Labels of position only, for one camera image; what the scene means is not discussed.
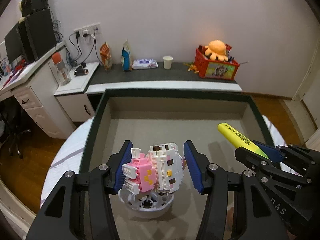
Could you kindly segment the wet wipes pack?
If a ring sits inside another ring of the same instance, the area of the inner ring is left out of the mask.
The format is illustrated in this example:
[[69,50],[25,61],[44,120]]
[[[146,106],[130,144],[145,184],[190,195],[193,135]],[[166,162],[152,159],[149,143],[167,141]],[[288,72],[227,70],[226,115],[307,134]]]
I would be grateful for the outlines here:
[[158,63],[154,59],[137,59],[132,64],[132,69],[153,69],[158,68]]

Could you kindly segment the white wall power strip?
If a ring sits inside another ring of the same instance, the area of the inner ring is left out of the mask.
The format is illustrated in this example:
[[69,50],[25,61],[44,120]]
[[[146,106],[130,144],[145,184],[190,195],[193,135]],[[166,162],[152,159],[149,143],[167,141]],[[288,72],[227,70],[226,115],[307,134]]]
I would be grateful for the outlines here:
[[93,23],[91,25],[87,25],[81,28],[76,28],[73,30],[74,33],[79,33],[81,37],[83,37],[84,34],[100,34],[101,33],[101,26],[100,23]]

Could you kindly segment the white bedside cabinet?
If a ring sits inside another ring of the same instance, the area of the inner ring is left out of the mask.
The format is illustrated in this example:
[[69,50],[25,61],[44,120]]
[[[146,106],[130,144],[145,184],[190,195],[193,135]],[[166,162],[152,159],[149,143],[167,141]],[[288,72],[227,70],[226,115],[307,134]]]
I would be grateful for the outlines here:
[[87,63],[85,68],[89,70],[89,74],[78,77],[74,76],[75,70],[71,70],[69,72],[71,81],[59,86],[54,94],[72,122],[85,122],[95,115],[86,91],[98,67],[98,62]]

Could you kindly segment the yellow highlighter marker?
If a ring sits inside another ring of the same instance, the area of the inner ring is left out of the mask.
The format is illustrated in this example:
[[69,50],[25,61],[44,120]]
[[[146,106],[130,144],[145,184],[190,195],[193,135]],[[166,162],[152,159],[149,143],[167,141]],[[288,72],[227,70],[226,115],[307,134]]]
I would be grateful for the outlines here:
[[264,151],[258,147],[255,143],[250,141],[247,137],[245,137],[242,133],[237,131],[231,125],[227,123],[220,123],[217,126],[217,130],[235,147],[240,148],[243,147],[257,155],[260,155],[266,159],[269,157],[264,153]]

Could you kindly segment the black computer tower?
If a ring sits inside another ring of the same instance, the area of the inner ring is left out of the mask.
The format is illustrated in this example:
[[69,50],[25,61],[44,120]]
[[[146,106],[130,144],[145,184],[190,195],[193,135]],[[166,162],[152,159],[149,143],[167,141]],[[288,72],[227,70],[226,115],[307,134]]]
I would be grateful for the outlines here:
[[49,9],[28,15],[18,24],[23,58],[32,63],[57,44]]

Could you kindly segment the pink and green storage box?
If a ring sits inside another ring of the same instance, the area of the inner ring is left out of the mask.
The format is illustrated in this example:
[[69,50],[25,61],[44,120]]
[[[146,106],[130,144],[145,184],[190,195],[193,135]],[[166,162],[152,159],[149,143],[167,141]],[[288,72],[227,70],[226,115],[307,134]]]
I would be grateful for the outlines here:
[[[220,123],[230,124],[249,139],[273,144],[254,101],[239,93],[120,89],[94,99],[98,102],[97,121],[89,131],[80,172],[107,162],[125,140],[142,152],[152,145],[174,142],[179,153],[183,153],[184,142],[191,140],[209,161],[240,173],[244,165],[217,130]],[[171,206],[161,217],[136,217],[118,196],[111,196],[110,202],[121,239],[195,239],[206,197],[194,189],[190,173],[185,171]]]

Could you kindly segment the orange octopus plush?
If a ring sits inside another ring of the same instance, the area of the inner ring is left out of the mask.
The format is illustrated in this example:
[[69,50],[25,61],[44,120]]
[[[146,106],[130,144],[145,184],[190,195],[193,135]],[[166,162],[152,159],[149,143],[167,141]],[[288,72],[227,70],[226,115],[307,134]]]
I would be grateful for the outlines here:
[[228,61],[226,56],[226,45],[220,40],[211,41],[208,46],[206,46],[205,56],[213,61]]

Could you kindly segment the pink white block kitty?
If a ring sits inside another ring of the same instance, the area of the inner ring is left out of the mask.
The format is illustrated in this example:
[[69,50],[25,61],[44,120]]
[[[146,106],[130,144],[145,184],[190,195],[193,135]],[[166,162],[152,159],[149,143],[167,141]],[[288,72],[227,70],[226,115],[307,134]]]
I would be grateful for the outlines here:
[[180,188],[185,165],[174,142],[153,145],[146,154],[132,148],[131,161],[122,165],[124,187],[134,195],[172,194]]

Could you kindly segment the white paper cup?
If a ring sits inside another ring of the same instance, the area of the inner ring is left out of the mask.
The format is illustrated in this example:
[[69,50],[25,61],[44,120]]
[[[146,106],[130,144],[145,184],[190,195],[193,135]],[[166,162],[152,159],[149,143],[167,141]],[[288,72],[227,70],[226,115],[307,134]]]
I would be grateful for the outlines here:
[[163,57],[163,67],[164,69],[171,69],[173,57],[172,56],[164,56]]

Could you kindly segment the orange snack bag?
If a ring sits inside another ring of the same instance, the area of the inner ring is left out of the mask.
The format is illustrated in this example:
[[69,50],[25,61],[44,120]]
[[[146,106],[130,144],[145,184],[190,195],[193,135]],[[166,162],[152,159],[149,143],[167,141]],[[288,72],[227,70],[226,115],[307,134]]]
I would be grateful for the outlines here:
[[103,66],[106,70],[110,69],[112,67],[112,55],[111,55],[111,49],[107,42],[103,43],[103,45],[100,47],[100,57],[101,61],[103,63]]

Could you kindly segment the white desk with drawers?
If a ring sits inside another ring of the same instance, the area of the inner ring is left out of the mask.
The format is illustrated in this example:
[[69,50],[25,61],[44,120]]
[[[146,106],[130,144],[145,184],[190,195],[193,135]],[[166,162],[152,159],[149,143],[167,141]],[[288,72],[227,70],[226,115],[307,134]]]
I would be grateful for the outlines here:
[[1,100],[14,96],[27,114],[51,138],[66,139],[75,130],[70,117],[54,96],[59,87],[52,70],[52,55],[65,48],[60,42],[39,60],[16,74],[1,78]]

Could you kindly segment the black office chair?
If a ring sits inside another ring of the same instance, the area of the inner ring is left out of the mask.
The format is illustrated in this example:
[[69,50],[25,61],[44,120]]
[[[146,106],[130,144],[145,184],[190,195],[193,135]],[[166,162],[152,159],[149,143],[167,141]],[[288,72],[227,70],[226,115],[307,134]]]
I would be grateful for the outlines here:
[[22,139],[31,134],[31,129],[26,128],[24,121],[23,110],[16,110],[14,113],[1,113],[1,124],[3,125],[3,132],[1,133],[1,147],[7,142],[11,141],[9,145],[9,155],[13,156],[15,150],[20,159],[23,159],[23,153],[19,149],[19,144]]

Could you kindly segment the black computer monitor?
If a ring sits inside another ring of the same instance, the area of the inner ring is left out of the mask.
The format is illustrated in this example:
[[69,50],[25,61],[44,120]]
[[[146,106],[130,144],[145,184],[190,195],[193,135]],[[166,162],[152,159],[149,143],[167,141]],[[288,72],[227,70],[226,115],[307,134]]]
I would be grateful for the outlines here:
[[19,23],[16,23],[4,38],[9,63],[13,63],[19,56],[24,57],[18,25]]

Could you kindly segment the blue white carton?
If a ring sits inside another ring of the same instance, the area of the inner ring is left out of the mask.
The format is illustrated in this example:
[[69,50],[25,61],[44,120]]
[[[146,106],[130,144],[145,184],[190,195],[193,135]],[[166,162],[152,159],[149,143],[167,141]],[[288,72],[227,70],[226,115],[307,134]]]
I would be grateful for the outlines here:
[[130,72],[132,70],[131,51],[128,40],[124,42],[121,51],[121,65],[123,67],[124,72]]

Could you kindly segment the black speaker box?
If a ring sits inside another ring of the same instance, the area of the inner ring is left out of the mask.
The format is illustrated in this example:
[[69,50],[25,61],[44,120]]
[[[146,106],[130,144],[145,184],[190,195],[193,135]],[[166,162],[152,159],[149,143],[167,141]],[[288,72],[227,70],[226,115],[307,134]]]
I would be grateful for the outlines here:
[[22,17],[48,8],[48,0],[21,0],[20,11]]

